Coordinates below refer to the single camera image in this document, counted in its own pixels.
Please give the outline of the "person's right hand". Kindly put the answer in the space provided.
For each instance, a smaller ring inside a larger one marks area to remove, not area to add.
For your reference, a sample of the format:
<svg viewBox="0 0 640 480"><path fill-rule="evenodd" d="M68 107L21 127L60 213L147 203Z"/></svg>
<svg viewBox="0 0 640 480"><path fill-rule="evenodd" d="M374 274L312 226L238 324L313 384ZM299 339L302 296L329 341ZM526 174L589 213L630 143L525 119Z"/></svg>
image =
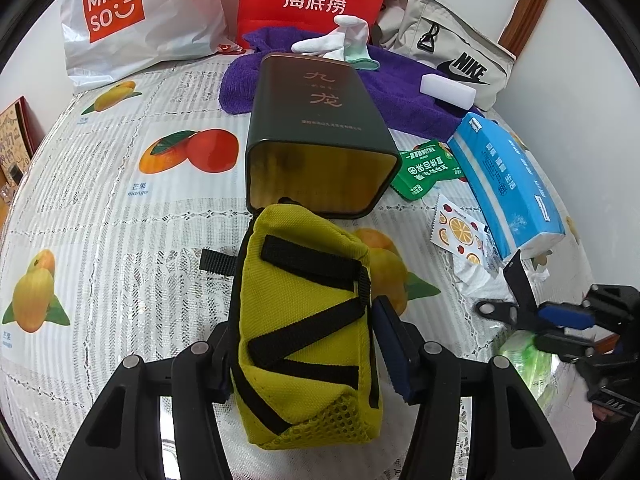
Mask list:
<svg viewBox="0 0 640 480"><path fill-rule="evenodd" d="M624 416L597 404L593 404L592 414L597 422L620 422L624 419Z"/></svg>

